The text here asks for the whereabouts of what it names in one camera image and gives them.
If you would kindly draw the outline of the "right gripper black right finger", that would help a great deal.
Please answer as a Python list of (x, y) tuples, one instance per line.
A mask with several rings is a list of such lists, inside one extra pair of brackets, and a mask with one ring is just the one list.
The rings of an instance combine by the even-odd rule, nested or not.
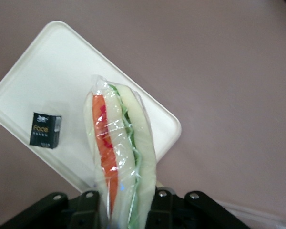
[(148, 229), (248, 229), (245, 223), (201, 191), (181, 198), (167, 187), (156, 189)]

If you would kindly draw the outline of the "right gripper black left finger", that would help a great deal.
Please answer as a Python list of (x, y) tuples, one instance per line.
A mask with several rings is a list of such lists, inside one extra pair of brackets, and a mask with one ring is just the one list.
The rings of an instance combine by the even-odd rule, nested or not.
[(99, 229), (100, 196), (89, 190), (74, 199), (53, 192), (0, 225), (0, 229)]

